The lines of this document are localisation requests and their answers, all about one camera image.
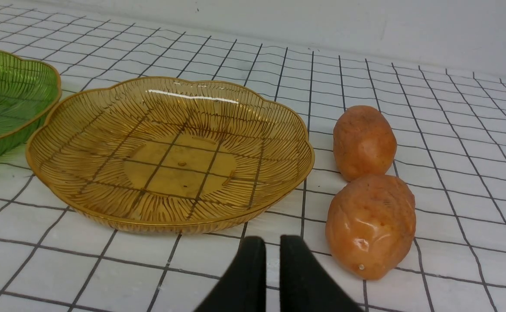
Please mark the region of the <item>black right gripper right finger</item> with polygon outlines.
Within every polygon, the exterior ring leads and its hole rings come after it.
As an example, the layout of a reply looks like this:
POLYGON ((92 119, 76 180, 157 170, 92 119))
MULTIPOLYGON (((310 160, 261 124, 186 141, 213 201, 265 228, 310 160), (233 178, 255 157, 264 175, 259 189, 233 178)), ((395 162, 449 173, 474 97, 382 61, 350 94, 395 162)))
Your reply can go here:
POLYGON ((279 308, 282 312, 362 311, 296 235, 280 237, 279 308))

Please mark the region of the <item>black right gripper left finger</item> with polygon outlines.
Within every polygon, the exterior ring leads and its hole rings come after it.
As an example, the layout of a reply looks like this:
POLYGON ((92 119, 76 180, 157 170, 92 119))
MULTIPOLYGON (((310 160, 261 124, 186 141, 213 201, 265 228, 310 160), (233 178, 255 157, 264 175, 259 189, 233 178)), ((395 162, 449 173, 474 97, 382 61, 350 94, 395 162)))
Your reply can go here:
POLYGON ((266 246, 247 236, 228 269, 195 309, 196 312, 264 312, 266 310, 266 246))

